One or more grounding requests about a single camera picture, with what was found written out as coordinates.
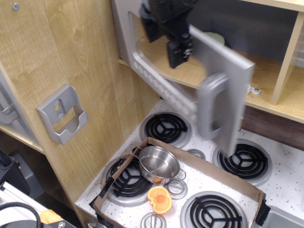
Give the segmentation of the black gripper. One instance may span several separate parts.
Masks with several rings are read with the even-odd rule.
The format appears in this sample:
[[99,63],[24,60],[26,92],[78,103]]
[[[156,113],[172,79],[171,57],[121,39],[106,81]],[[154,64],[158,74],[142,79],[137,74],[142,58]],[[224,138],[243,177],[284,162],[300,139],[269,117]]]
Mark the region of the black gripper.
[[142,24],[150,43],[166,36],[171,68],[187,62],[192,54],[192,37],[187,17],[195,0],[144,0]]

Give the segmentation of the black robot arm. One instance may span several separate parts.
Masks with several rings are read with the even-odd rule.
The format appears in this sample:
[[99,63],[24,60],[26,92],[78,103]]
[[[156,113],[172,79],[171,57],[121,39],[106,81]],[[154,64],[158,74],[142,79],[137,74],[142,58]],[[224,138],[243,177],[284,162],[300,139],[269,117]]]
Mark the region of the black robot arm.
[[145,0],[140,7],[141,21],[150,42],[166,36],[171,68],[187,62],[193,51],[189,32],[189,13],[195,0]]

